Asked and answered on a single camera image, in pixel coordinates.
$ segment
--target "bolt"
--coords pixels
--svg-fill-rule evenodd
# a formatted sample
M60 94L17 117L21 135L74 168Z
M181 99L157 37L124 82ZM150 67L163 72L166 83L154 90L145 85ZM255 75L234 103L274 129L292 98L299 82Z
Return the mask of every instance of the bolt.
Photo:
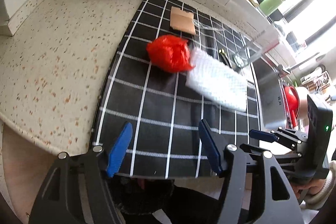
M103 147L101 145L96 145L93 149L93 152L101 152L103 150Z
M268 158L268 159L272 158L273 156L273 154L269 151L264 151L262 154L264 155L265 158Z
M234 144L228 144L227 149L230 150L230 151L236 151L237 147Z
M66 157L67 157L67 153L66 153L66 152L61 152L61 153L58 154L58 158L59 158L60 160L63 160L63 159L65 159Z

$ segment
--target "red plastic bag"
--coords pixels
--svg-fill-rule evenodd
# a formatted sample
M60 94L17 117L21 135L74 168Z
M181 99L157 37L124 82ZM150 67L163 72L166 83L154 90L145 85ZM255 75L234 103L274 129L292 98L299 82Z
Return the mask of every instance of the red plastic bag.
M173 35L163 35L147 44L147 52L153 65L160 69L176 73L191 70L189 64L188 40Z

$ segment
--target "countertop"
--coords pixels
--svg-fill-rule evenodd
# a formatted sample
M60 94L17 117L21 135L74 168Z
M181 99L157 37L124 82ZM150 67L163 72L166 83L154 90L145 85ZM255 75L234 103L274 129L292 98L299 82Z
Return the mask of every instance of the countertop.
M108 67L141 2L45 0L13 37L0 36L0 119L53 154L85 153Z

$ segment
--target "green bottle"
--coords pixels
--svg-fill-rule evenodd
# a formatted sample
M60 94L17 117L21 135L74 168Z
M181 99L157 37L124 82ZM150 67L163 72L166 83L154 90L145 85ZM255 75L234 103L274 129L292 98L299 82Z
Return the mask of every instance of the green bottle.
M261 9L261 11L264 12L264 14L266 16L269 16L271 13L273 13L282 2L284 2L285 0L263 0L260 4L259 4L259 8Z

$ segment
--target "faucet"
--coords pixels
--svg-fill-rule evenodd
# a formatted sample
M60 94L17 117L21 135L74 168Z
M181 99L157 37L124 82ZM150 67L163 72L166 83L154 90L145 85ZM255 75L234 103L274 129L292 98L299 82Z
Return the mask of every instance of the faucet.
M297 63L291 67L288 68L284 68L283 65L278 65L277 69L278 69L278 75L280 78L283 78L285 76L288 76L292 73L292 70L298 68L299 66L301 66L302 64L306 63L307 61L309 61L310 59L314 58L315 56L317 56L318 54L320 54L320 52L315 53L314 55L310 56L309 58L301 61L300 63Z

